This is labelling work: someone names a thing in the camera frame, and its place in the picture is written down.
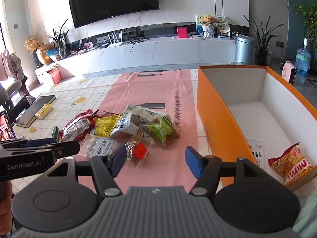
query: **human hand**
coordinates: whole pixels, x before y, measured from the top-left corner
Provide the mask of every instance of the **human hand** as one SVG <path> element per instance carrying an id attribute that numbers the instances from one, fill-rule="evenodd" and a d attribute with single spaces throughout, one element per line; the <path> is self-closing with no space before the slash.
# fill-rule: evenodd
<path id="1" fill-rule="evenodd" d="M 4 198 L 0 201 L 0 235 L 7 234 L 12 227 L 11 199 L 12 184 L 6 182 Z"/>

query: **green leafy plant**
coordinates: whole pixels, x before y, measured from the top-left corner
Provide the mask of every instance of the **green leafy plant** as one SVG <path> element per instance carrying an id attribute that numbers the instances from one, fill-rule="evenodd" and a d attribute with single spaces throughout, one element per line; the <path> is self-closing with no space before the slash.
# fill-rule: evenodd
<path id="1" fill-rule="evenodd" d="M 317 51 L 317 3 L 308 5 L 295 5 L 296 15 L 299 13 L 305 17 L 306 35 L 310 40 L 310 50 Z"/>
<path id="2" fill-rule="evenodd" d="M 58 45 L 59 48 L 62 48 L 63 47 L 63 43 L 64 43 L 64 40 L 68 34 L 68 31 L 65 33 L 64 31 L 62 31 L 61 29 L 64 27 L 66 21 L 63 23 L 63 25 L 61 25 L 61 27 L 59 27 L 59 32 L 57 32 L 57 28 L 54 29 L 53 28 L 53 34 L 54 36 L 51 37 L 53 40 L 54 40 L 54 43 L 56 43 Z"/>
<path id="3" fill-rule="evenodd" d="M 247 19 L 246 16 L 243 15 L 243 17 L 245 17 L 245 19 L 248 21 L 248 23 L 250 24 L 250 26 L 254 29 L 254 31 L 256 32 L 256 40 L 260 46 L 260 50 L 267 50 L 267 47 L 268 47 L 268 43 L 270 42 L 270 40 L 272 38 L 275 38 L 275 37 L 279 37 L 281 35 L 273 35 L 272 32 L 273 30 L 275 30 L 276 28 L 279 28 L 283 25 L 285 25 L 285 23 L 281 24 L 281 25 L 278 25 L 277 27 L 275 28 L 270 28 L 268 29 L 268 24 L 270 22 L 270 19 L 271 19 L 271 15 L 269 16 L 267 22 L 266 22 L 266 28 L 263 29 L 263 24 L 262 24 L 262 21 L 261 21 L 261 31 L 259 31 L 259 28 L 255 22 L 255 20 L 252 18 L 252 16 L 250 15 L 250 18 L 251 18 L 251 21 Z"/>

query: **black vase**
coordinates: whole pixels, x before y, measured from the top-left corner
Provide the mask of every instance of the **black vase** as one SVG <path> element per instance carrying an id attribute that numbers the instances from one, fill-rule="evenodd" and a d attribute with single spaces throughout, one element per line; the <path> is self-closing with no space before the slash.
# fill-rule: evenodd
<path id="1" fill-rule="evenodd" d="M 37 68 L 42 67 L 43 64 L 39 61 L 39 58 L 37 57 L 37 54 L 36 54 L 36 50 L 32 53 L 32 55 L 33 55 L 33 61 L 35 65 L 37 66 Z"/>
<path id="2" fill-rule="evenodd" d="M 267 50 L 260 49 L 258 56 L 258 65 L 266 65 Z"/>

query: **gray tile floor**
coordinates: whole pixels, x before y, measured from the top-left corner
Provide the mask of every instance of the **gray tile floor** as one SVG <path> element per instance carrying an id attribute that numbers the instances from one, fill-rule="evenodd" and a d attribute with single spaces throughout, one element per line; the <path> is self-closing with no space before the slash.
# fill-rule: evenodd
<path id="1" fill-rule="evenodd" d="M 282 74 L 280 63 L 284 64 L 285 60 L 273 58 L 269 67 L 277 72 L 279 75 Z M 145 72 L 145 71 L 161 71 L 161 70 L 179 70 L 179 69 L 197 69 L 198 66 L 204 66 L 207 64 L 168 64 L 168 65 L 153 65 L 153 66 L 141 66 L 141 67 L 131 67 L 131 68 L 122 68 L 115 70 L 107 70 L 102 72 L 95 72 L 84 74 L 82 76 L 71 77 L 63 79 L 62 82 L 74 81 L 74 79 L 90 79 L 101 76 L 122 74 L 122 73 L 131 73 L 131 72 Z M 308 75 L 300 79 L 296 79 L 294 87 L 317 109 L 317 88 L 309 82 L 307 79 L 316 80 L 316 76 Z M 38 97 L 42 93 L 42 86 L 37 87 L 30 92 L 32 96 Z"/>

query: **mimi snack bag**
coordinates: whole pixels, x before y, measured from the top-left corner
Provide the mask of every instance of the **mimi snack bag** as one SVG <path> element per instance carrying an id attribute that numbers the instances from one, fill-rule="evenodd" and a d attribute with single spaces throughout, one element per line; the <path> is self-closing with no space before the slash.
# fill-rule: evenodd
<path id="1" fill-rule="evenodd" d="M 268 164 L 280 175 L 284 176 L 284 184 L 295 180 L 313 168 L 313 166 L 301 154 L 299 143 L 296 143 L 289 149 L 285 150 L 283 155 L 280 157 L 269 159 Z"/>

